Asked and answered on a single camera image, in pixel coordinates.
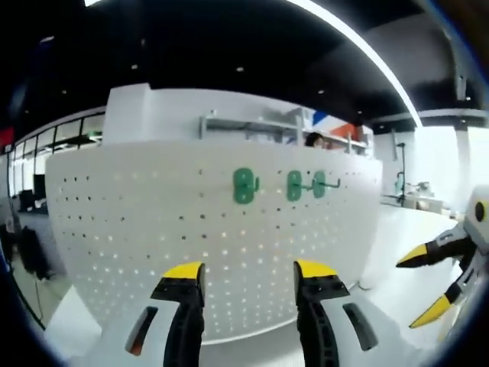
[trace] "white column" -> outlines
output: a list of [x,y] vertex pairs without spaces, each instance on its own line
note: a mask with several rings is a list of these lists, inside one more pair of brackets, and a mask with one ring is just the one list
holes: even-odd
[[110,91],[105,110],[103,144],[144,141],[144,101],[147,84],[122,86]]

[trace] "metal shelf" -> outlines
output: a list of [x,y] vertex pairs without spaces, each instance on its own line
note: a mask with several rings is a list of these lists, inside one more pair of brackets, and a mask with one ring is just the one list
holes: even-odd
[[[199,135],[200,139],[204,139],[207,131],[242,131],[250,133],[263,133],[271,135],[281,135],[282,137],[294,137],[296,144],[302,145],[304,135],[313,132],[313,130],[304,129],[304,114],[301,109],[295,109],[290,112],[289,119],[293,122],[276,122],[264,119],[228,119],[226,117],[217,116],[217,111],[212,111],[211,115],[200,118]],[[342,138],[339,136],[330,135],[326,132],[320,132],[327,142],[344,146],[348,153],[357,151],[363,153],[368,145],[364,142],[353,141],[350,138]]]

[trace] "metal stand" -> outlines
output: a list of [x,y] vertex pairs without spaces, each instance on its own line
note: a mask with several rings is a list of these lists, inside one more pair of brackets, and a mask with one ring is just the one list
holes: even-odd
[[404,202],[406,201],[406,143],[399,143],[396,146],[400,148],[403,159],[403,169],[401,171],[403,174],[403,193],[400,197],[400,205],[404,208]]

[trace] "robotic arm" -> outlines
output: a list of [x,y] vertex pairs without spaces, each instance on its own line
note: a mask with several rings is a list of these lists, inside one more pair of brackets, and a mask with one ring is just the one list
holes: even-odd
[[431,242],[415,247],[398,263],[398,268],[434,265],[446,258],[459,260],[462,274],[411,328],[439,319],[452,305],[459,304],[471,292],[478,275],[487,264],[489,253],[489,186],[477,186],[468,203],[464,222],[444,231]]

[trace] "computer monitor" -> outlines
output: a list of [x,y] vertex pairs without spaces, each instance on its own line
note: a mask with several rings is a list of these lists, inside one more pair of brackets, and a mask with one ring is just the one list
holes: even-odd
[[37,200],[46,198],[46,181],[43,174],[34,175],[34,195]]

